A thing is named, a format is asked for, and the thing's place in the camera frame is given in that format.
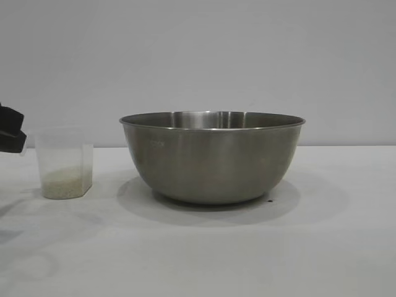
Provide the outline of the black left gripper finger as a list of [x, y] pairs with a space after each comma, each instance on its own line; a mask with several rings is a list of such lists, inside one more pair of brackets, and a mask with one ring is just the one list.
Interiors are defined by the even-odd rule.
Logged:
[[2, 136], [17, 137], [21, 132], [24, 115], [10, 107], [1, 105], [0, 131]]
[[16, 136], [7, 135], [1, 132], [0, 135], [0, 152], [4, 153], [21, 153], [25, 148], [27, 136], [20, 131]]

